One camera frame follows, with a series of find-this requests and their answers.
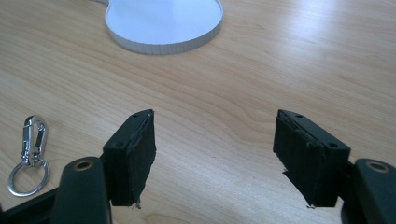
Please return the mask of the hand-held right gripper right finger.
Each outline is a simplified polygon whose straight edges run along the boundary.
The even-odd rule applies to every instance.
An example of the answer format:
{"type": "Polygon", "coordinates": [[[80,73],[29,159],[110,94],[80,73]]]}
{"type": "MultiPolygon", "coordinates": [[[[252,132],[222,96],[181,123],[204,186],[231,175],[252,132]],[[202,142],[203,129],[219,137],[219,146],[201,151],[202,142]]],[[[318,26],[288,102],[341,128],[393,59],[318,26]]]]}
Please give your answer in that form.
{"type": "Polygon", "coordinates": [[[280,109],[276,115],[273,151],[284,175],[315,207],[334,207],[350,147],[298,113],[280,109]]]}

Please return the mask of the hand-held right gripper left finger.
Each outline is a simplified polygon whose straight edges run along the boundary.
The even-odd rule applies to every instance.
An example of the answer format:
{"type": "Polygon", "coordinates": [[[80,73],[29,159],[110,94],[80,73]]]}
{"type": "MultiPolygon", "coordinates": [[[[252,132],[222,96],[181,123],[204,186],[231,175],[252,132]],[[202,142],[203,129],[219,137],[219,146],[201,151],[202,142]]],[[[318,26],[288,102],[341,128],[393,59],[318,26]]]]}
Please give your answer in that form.
{"type": "Polygon", "coordinates": [[[140,206],[155,157],[154,111],[132,114],[105,143],[101,156],[113,206],[140,206]]]}

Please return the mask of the white round tray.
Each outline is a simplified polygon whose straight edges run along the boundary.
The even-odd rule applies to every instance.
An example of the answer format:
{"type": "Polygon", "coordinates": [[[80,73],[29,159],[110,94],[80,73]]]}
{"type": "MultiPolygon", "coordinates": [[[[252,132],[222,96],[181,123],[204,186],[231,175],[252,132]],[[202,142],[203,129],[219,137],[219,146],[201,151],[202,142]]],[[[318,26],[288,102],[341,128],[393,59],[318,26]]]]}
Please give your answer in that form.
{"type": "Polygon", "coordinates": [[[93,0],[106,5],[105,22],[121,47],[149,55],[200,48],[221,28],[220,0],[93,0]]]}

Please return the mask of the silver keychain carabiner clip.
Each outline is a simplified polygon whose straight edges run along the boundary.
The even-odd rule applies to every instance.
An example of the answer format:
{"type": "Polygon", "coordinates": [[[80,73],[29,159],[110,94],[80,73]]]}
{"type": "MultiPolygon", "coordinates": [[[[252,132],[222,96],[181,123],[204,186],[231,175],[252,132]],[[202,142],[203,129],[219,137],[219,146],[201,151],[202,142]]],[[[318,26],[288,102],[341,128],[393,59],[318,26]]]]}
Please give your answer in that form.
{"type": "Polygon", "coordinates": [[[22,150],[20,162],[11,171],[7,188],[9,192],[17,197],[28,197],[44,188],[50,178],[50,167],[43,158],[43,152],[48,137],[46,121],[40,116],[33,115],[25,119],[22,130],[22,150]],[[15,186],[18,172],[22,168],[33,168],[40,165],[44,169],[44,176],[39,184],[33,189],[20,191],[15,186]]]}

